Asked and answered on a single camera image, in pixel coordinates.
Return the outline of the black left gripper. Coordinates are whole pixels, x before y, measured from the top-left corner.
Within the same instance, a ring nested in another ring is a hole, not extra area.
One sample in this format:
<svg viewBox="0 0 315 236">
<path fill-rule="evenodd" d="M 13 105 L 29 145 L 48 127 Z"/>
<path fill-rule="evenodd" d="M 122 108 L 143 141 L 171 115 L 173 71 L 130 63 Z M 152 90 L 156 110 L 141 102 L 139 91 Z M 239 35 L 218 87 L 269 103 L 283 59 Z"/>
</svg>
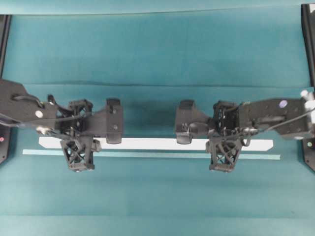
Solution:
<svg viewBox="0 0 315 236">
<path fill-rule="evenodd" d="M 68 107 L 58 105 L 58 137 L 77 138 L 93 136 L 105 138 L 107 135 L 107 107 L 93 112 L 93 104 L 86 99 L 69 102 Z M 61 140 L 61 147 L 68 168 L 74 172 L 95 169 L 93 152 L 101 151 L 97 139 Z"/>
</svg>

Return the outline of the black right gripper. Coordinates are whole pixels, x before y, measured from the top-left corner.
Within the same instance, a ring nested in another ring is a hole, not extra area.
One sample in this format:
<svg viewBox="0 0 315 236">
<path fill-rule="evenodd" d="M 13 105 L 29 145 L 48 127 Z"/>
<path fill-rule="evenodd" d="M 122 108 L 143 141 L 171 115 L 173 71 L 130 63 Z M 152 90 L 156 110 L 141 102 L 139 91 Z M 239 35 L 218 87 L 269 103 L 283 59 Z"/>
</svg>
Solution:
<svg viewBox="0 0 315 236">
<path fill-rule="evenodd" d="M 194 137 L 207 137 L 206 152 L 210 154 L 210 171 L 230 173 L 238 161 L 243 147 L 239 127 L 240 106 L 226 101 L 213 105 L 213 116 L 206 115 L 194 106 Z"/>
</svg>

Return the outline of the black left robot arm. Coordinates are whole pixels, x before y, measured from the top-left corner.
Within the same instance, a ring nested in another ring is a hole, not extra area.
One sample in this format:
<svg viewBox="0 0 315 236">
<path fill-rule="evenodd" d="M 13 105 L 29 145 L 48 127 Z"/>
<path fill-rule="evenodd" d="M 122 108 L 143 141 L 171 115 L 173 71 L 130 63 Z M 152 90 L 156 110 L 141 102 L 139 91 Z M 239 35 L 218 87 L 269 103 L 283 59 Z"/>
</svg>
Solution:
<svg viewBox="0 0 315 236">
<path fill-rule="evenodd" d="M 0 123 L 58 138 L 68 168 L 74 172 L 94 170 L 93 153 L 101 149 L 96 138 L 106 136 L 105 116 L 105 110 L 93 112 L 93 104 L 86 99 L 71 101 L 65 108 L 51 94 L 42 102 L 22 84 L 0 81 Z"/>
</svg>

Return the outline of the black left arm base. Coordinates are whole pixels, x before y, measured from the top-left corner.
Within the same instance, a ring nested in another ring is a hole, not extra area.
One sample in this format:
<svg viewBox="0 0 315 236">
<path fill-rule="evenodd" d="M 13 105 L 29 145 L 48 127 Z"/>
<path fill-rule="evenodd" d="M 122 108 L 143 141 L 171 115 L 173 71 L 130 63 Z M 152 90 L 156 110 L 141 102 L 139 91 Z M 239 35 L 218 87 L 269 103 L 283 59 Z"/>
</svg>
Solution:
<svg viewBox="0 0 315 236">
<path fill-rule="evenodd" d="M 3 80 L 3 70 L 5 63 L 6 48 L 10 30 L 12 15 L 0 15 L 0 111 L 8 104 L 6 94 L 6 82 Z M 0 115 L 0 164 L 3 164 L 9 156 L 9 145 L 11 138 L 11 128 L 5 126 L 7 118 Z"/>
</svg>

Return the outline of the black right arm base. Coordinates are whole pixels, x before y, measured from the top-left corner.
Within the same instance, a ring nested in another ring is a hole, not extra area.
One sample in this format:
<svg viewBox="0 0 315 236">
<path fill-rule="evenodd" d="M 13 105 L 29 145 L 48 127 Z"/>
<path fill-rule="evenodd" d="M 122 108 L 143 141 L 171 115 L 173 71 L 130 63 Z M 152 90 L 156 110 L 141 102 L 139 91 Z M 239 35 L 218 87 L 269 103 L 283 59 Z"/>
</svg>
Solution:
<svg viewBox="0 0 315 236">
<path fill-rule="evenodd" d="M 302 32 L 305 42 L 305 49 L 308 60 L 310 81 L 313 90 L 315 89 L 315 4 L 308 3 L 301 5 L 301 23 Z M 312 110 L 310 118 L 312 125 L 315 125 L 315 91 L 301 92 L 302 97 L 306 100 L 306 108 Z M 303 156 L 305 164 L 315 171 L 315 138 L 304 139 Z"/>
</svg>

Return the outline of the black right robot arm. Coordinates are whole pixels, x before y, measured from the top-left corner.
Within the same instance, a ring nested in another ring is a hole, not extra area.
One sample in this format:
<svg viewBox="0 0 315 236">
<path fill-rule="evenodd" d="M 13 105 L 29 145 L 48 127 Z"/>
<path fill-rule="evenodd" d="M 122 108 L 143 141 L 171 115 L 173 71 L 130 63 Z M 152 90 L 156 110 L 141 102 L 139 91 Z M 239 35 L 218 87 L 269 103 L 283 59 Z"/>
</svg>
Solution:
<svg viewBox="0 0 315 236">
<path fill-rule="evenodd" d="M 206 152 L 210 154 L 211 171 L 232 172 L 243 147 L 253 136 L 275 131 L 287 140 L 315 136 L 314 100 L 273 98 L 236 104 L 218 101 L 214 113 L 205 122 L 193 122 L 194 135 L 206 135 Z"/>
</svg>

